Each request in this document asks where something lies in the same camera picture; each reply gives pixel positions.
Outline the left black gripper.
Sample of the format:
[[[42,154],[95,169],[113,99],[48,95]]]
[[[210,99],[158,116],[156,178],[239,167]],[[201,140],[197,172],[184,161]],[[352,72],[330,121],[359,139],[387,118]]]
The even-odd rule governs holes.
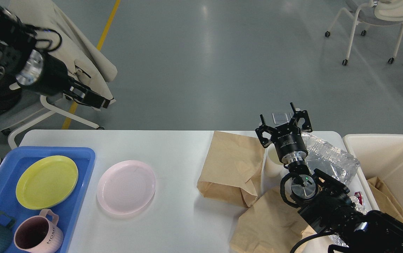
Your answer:
[[[95,109],[108,108],[110,100],[68,75],[64,62],[48,53],[32,50],[23,69],[15,76],[21,88],[54,96],[64,93],[78,104]]]

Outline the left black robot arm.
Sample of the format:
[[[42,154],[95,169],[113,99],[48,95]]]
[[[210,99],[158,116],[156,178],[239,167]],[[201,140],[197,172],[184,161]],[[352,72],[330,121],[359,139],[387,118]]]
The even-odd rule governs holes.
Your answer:
[[[53,1],[0,6],[0,115],[20,101],[22,89],[107,108],[116,101],[107,85],[116,75],[116,66]]]

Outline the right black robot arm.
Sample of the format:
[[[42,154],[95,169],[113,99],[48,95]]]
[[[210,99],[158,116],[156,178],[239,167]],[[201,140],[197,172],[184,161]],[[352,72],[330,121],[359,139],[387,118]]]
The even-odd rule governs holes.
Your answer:
[[[271,127],[260,115],[256,134],[261,145],[273,145],[279,162],[287,169],[279,185],[282,200],[315,230],[316,234],[296,243],[294,253],[304,243],[338,235],[346,246],[331,244],[329,253],[403,253],[403,223],[389,214],[371,210],[363,214],[349,197],[349,188],[305,159],[308,149],[302,133],[312,132],[309,114],[290,103],[293,115],[288,122]]]

